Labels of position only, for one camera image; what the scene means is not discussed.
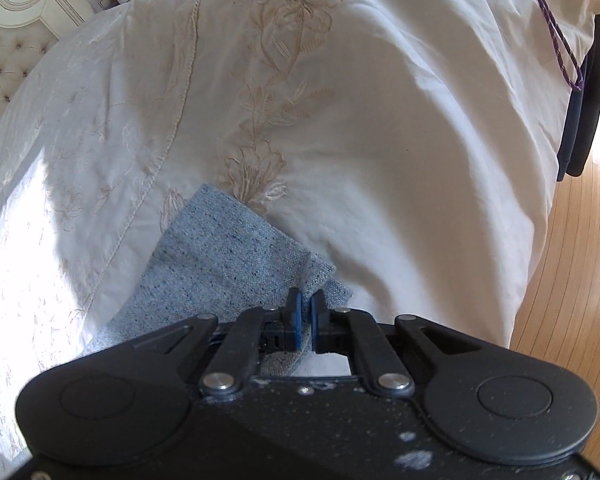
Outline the grey speckled pants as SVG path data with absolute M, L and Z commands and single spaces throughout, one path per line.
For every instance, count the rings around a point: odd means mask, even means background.
M 202 186 L 161 235 L 131 297 L 88 344 L 95 353 L 192 316 L 236 320 L 255 307 L 283 307 L 302 295 L 300 347 L 264 360 L 264 374 L 290 375 L 308 357 L 309 300 L 324 292 L 331 308 L 352 296 L 336 266 L 210 185 Z

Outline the cream embroidered bedspread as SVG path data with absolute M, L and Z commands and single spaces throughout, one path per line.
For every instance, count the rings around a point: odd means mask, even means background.
M 355 307 L 508 344 L 600 0 L 131 0 L 0 119 L 0 477 L 20 389 L 79 356 L 213 184 Z

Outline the tufted cream headboard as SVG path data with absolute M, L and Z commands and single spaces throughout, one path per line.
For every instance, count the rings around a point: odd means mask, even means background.
M 0 119 L 40 59 L 93 15 L 88 0 L 0 0 Z

